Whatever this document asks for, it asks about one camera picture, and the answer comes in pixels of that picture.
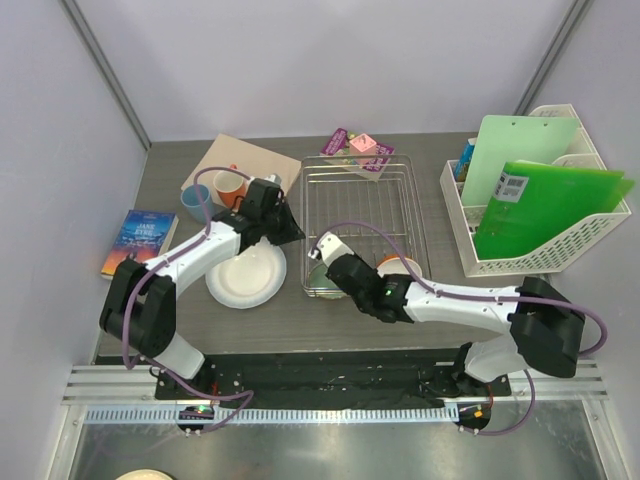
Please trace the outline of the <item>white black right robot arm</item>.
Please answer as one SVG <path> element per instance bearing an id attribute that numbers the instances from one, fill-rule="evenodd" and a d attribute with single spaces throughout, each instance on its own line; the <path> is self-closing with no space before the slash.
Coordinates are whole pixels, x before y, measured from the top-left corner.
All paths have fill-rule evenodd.
<path id="1" fill-rule="evenodd" d="M 528 368 L 556 378 L 576 372 L 585 316 L 541 279 L 498 289 L 438 286 L 408 274 L 380 275 L 353 253 L 327 267 L 328 278 L 357 309 L 382 322 L 441 322 L 495 333 L 461 346 L 451 380 L 462 394 Z"/>

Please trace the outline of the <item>blue plastic cup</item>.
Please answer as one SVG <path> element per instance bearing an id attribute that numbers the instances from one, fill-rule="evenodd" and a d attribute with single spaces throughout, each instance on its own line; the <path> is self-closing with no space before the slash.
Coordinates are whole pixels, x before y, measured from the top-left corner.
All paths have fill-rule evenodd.
<path id="1" fill-rule="evenodd" d="M 190 185 L 182 191 L 180 199 L 182 205 L 197 222 L 206 224 L 212 219 L 215 207 L 207 186 Z"/>

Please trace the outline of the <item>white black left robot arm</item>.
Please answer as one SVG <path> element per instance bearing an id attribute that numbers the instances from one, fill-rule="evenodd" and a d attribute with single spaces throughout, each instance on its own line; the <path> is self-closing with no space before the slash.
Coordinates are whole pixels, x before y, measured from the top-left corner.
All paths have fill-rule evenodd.
<path id="1" fill-rule="evenodd" d="M 177 332 L 177 300 L 213 267 L 266 239 L 274 246 L 305 238 L 277 184 L 255 178 L 237 206 L 211 214 L 201 232 L 166 254 L 116 268 L 100 328 L 118 339 L 128 369 L 144 358 L 193 399 L 212 399 L 215 371 Z"/>

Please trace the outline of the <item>metal wire dish rack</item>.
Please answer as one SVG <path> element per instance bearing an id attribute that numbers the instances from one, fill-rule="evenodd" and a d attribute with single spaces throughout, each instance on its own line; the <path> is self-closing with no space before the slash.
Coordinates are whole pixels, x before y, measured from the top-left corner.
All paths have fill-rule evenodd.
<path id="1" fill-rule="evenodd" d="M 307 256 L 314 242 L 329 230 L 369 265 L 378 265 L 394 253 L 376 232 L 384 231 L 406 256 L 415 260 L 425 277 L 431 276 L 419 196 L 410 157 L 393 154 L 378 180 L 370 180 L 331 165 L 328 157 L 302 161 L 300 222 L 306 239 L 301 246 L 301 283 L 308 288 L 310 271 L 319 263 Z"/>

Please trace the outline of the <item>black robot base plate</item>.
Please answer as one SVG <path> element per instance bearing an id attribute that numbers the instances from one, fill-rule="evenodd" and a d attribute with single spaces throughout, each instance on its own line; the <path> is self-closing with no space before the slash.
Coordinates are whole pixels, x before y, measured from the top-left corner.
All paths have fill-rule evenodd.
<path id="1" fill-rule="evenodd" d="M 507 397 L 506 375 L 489 386 L 457 373 L 455 349 L 207 355 L 203 380 L 217 397 L 254 392 L 248 404 L 273 410 L 435 408 L 446 399 Z"/>

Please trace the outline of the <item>orange ceramic mug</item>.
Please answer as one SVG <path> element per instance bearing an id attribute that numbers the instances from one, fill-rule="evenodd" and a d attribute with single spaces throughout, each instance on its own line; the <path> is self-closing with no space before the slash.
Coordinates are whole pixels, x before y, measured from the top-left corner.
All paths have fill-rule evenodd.
<path id="1" fill-rule="evenodd" d="M 231 164 L 227 170 L 216 174 L 213 186 L 222 204 L 234 209 L 236 200 L 245 196 L 247 179 L 240 174 L 235 164 Z"/>

